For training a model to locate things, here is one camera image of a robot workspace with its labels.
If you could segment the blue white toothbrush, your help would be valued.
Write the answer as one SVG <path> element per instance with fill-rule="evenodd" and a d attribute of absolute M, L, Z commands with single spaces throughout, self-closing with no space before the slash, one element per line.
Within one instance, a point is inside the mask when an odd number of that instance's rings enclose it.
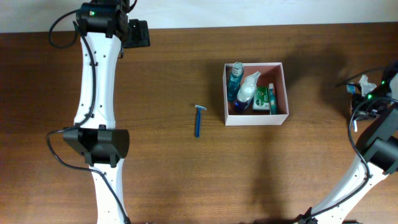
<path fill-rule="evenodd" d="M 350 107 L 351 107 L 351 111 L 354 111 L 354 108 L 355 108 L 354 95 L 356 94 L 356 84 L 354 84 L 353 82 L 349 82 L 348 84 L 346 84 L 346 90 L 351 95 Z M 353 125 L 353 131 L 357 133 L 358 125 L 357 125 L 356 118 L 354 118 L 351 123 Z"/>

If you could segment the green white toothpaste tube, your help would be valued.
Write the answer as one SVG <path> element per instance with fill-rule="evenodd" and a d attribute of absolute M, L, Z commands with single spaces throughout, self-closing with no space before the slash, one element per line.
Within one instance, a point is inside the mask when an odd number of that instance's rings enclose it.
<path fill-rule="evenodd" d="M 271 115 L 278 114 L 277 98 L 275 95 L 275 88 L 273 83 L 269 84 L 269 106 Z"/>

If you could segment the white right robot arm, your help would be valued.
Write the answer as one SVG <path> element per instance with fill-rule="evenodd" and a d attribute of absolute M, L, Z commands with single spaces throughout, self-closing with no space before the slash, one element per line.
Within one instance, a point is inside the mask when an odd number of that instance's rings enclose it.
<path fill-rule="evenodd" d="M 382 67 L 381 83 L 370 90 L 355 84 L 348 139 L 353 163 L 318 205 L 299 215 L 301 224 L 344 223 L 347 215 L 378 183 L 397 172 L 397 62 Z"/>

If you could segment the clear spray bottle blue liquid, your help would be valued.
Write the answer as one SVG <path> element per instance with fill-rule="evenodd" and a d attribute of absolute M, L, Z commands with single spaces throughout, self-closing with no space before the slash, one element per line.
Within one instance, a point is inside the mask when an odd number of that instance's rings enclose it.
<path fill-rule="evenodd" d="M 236 101 L 234 102 L 235 112 L 242 113 L 249 106 L 256 92 L 257 81 L 260 76 L 261 72 L 256 71 L 245 78 L 243 85 L 238 91 Z"/>

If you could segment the green soap bar packet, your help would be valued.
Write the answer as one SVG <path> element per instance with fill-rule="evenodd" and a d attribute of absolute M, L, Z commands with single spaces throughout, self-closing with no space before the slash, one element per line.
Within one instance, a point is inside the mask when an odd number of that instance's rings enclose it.
<path fill-rule="evenodd" d="M 253 97 L 252 109 L 254 111 L 269 111 L 269 88 L 267 86 L 259 86 Z"/>

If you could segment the teal mouthwash bottle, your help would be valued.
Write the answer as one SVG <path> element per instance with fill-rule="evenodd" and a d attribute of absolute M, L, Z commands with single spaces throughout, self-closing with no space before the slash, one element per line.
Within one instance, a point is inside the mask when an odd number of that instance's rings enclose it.
<path fill-rule="evenodd" d="M 244 65 L 241 62 L 233 64 L 228 83 L 227 100 L 232 102 L 238 94 L 240 83 L 244 74 Z"/>

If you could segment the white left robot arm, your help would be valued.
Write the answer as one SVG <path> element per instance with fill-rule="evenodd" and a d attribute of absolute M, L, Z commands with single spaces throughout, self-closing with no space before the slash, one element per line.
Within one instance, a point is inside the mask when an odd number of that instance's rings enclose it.
<path fill-rule="evenodd" d="M 80 104 L 63 140 L 92 174 L 98 223 L 130 223 L 123 202 L 122 169 L 130 139 L 114 117 L 116 64 L 125 49 L 150 46 L 146 21 L 130 19 L 135 1 L 90 1 L 73 13 L 83 53 Z"/>

